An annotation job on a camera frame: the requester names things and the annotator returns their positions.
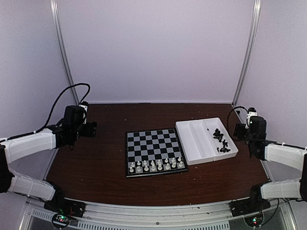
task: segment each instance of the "chessboard border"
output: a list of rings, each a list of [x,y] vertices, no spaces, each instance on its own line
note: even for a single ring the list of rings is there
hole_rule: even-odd
[[[147,131],[158,131],[158,130],[165,130],[165,129],[173,129],[175,130],[175,135],[176,135],[176,139],[178,142],[178,146],[180,149],[180,153],[182,155],[182,160],[184,162],[185,168],[183,169],[177,169],[177,170],[169,170],[169,171],[163,171],[163,172],[142,172],[141,174],[134,174],[134,175],[130,175],[128,174],[128,133],[137,133],[137,132],[147,132]],[[149,129],[149,130],[136,130],[136,131],[127,131],[125,132],[125,174],[126,174],[126,178],[135,178],[135,177],[143,177],[143,176],[155,176],[155,175],[162,175],[162,174],[175,174],[175,173],[183,173],[183,172],[188,172],[189,171],[189,166],[187,164],[186,161],[186,156],[184,154],[182,145],[181,145],[181,141],[177,132],[176,127],[171,127],[171,128],[159,128],[159,129]]]

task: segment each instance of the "chessboard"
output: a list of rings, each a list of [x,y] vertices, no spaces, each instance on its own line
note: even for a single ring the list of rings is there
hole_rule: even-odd
[[[126,177],[188,171],[175,128],[126,133]]]

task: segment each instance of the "wooden table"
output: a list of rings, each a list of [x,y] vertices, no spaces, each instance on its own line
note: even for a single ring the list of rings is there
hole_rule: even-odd
[[[63,147],[47,180],[68,198],[115,205],[203,204],[249,196],[265,182],[261,162],[249,158],[244,142],[236,157],[189,166],[189,172],[126,179],[125,132],[175,127],[176,121],[219,117],[224,125],[229,104],[93,104],[88,121],[98,122],[96,138],[79,139],[73,151]],[[230,128],[239,122],[230,117]]]

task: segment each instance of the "pile of black chess pieces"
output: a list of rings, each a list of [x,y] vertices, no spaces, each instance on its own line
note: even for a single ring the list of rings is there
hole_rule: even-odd
[[[215,130],[215,133],[213,133],[213,138],[218,139],[220,143],[222,142],[223,136],[224,136],[224,134],[221,133],[221,131],[218,128]],[[226,147],[228,147],[228,142],[226,142],[226,140],[224,139],[222,144],[223,144],[223,147],[221,149],[219,149],[219,147],[217,147],[217,151],[229,152],[230,149],[226,148]]]

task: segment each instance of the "white tray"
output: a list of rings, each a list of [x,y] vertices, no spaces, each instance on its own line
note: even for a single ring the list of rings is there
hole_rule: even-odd
[[[223,140],[225,139],[228,142],[227,148],[230,149],[229,152],[217,151],[217,148],[223,147],[223,144],[218,139],[213,138],[217,128],[224,134]],[[217,117],[203,120],[178,121],[176,122],[176,129],[188,165],[235,157],[238,153],[237,147],[230,138],[223,123]]]

